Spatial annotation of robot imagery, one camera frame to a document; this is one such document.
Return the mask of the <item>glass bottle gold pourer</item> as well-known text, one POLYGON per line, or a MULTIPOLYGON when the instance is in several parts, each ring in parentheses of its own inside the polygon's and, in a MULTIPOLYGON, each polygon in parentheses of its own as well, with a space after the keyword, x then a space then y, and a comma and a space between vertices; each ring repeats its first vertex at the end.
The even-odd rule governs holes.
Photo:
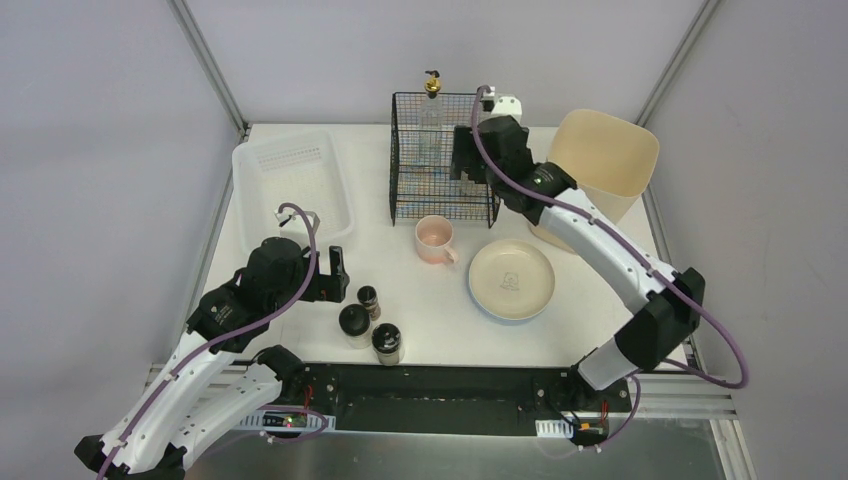
POLYGON ((418 114, 418 140, 419 160, 430 164, 435 163, 440 156, 443 104, 440 96, 442 84, 439 71, 428 70, 426 74, 428 79, 424 84, 425 98, 418 114))

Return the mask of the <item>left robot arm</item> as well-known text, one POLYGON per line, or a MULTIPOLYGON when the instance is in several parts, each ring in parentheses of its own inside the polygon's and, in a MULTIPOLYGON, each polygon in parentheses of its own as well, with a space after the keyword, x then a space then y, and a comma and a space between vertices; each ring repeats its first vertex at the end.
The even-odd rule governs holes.
POLYGON ((163 370, 116 426, 83 437, 75 456, 101 479, 181 479, 221 436, 260 407, 305 400, 304 363, 281 345, 262 349, 247 370, 216 397, 200 396, 271 319, 296 301, 344 300, 350 278, 343 250, 318 253, 288 238, 264 240, 245 267, 207 292, 163 370))

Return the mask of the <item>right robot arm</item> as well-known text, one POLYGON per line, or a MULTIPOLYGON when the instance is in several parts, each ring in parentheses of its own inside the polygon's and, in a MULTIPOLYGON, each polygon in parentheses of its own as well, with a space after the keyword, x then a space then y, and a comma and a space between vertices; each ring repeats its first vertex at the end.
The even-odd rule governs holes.
POLYGON ((654 369, 698 328, 705 280, 693 268, 679 272, 637 249, 572 176, 534 160, 528 137, 528 128, 510 115, 454 127, 451 176, 489 186, 508 209, 566 243, 632 313, 570 374, 577 386, 601 391, 654 369))

